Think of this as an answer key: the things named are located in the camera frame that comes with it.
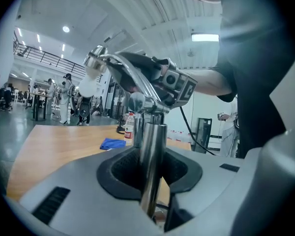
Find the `camera lens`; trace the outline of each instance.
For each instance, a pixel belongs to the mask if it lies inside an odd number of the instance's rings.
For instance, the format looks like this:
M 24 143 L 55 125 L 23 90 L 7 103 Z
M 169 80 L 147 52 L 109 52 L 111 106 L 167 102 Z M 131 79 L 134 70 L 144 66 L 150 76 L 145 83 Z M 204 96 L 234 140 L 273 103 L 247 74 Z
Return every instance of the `camera lens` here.
M 166 82 L 171 85 L 171 84 L 174 84 L 175 83 L 175 77 L 173 75 L 169 75 L 167 78 L 166 78 Z

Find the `gray floor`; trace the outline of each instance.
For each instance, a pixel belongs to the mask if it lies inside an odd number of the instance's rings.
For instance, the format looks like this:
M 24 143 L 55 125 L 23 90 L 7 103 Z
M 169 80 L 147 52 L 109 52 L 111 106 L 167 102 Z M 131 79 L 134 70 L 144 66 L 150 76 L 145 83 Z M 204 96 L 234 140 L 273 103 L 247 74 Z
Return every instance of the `gray floor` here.
M 46 121 L 33 121 L 30 108 L 27 110 L 20 104 L 15 104 L 10 112 L 0 111 L 0 190 L 6 192 L 10 171 L 15 158 L 17 157 L 25 139 L 36 124 L 62 126 L 60 119 L 47 119 Z M 75 126 L 77 117 L 71 117 L 69 126 Z M 117 121 L 111 118 L 93 117 L 90 118 L 90 126 L 114 125 Z

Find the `balcony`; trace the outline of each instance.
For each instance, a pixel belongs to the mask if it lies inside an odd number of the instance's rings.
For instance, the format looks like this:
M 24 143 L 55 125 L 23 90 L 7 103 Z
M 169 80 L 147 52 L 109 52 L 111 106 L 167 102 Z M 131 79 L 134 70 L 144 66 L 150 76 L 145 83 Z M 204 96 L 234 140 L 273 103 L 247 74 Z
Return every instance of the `balcony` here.
M 40 51 L 34 47 L 18 44 L 14 50 L 14 55 L 60 68 L 64 73 L 71 73 L 72 75 L 80 76 L 85 76 L 86 74 L 83 66 L 73 63 L 69 60 L 62 59 L 61 57 L 54 54 Z M 100 82 L 101 78 L 102 75 L 98 76 L 96 81 Z

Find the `wooden table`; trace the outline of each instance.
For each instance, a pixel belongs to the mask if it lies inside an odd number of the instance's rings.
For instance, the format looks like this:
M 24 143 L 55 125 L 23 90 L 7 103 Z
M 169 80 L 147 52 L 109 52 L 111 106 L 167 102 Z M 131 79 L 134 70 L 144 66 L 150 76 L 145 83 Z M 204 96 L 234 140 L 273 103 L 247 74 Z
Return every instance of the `wooden table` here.
M 46 119 L 46 109 L 47 109 L 47 98 L 52 98 L 49 97 L 47 94 L 46 95 L 42 95 L 39 93 L 33 93 L 30 92 L 30 94 L 34 95 L 34 100 L 33 100 L 33 120 L 38 121 L 38 110 L 39 110 L 39 98 L 40 97 L 45 97 L 45 108 L 44 108 L 44 119 Z
M 123 139 L 123 135 L 116 133 L 116 127 L 36 125 L 13 164 L 7 196 L 18 201 L 25 192 L 64 164 L 103 152 L 99 147 L 105 138 Z M 167 140 L 167 145 L 191 150 L 189 143 Z M 164 179 L 158 198 L 165 204 L 169 202 L 169 187 Z

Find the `black shirt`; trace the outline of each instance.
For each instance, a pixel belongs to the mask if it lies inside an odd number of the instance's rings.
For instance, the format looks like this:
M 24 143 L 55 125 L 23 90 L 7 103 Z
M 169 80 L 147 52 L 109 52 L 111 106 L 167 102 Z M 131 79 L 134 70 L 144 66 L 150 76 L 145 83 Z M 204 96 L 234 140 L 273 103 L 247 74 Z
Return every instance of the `black shirt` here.
M 269 95 L 295 60 L 295 15 L 288 0 L 222 0 L 220 50 L 212 68 L 238 94 L 239 157 L 285 131 Z

